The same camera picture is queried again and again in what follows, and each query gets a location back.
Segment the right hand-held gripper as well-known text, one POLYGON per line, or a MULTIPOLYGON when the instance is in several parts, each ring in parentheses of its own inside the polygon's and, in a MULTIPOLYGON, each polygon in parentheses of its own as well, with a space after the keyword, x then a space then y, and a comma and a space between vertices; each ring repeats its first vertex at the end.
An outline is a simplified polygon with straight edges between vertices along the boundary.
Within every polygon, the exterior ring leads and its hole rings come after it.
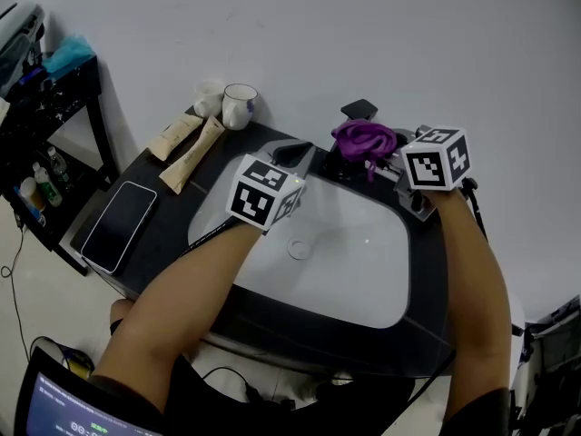
POLYGON ((460 127, 421 125, 397 157, 402 170, 395 186, 399 204, 422 222, 434 212, 425 191, 453 191, 472 174, 467 132, 460 127))

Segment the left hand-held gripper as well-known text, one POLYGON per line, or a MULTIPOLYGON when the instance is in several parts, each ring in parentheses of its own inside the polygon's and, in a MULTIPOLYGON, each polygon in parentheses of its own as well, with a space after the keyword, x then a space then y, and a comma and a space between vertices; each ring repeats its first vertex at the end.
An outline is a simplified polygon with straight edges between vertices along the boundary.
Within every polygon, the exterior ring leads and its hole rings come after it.
POLYGON ((226 212, 268 232, 297 206, 315 152, 310 142, 284 139, 244 155, 234 174, 226 212))

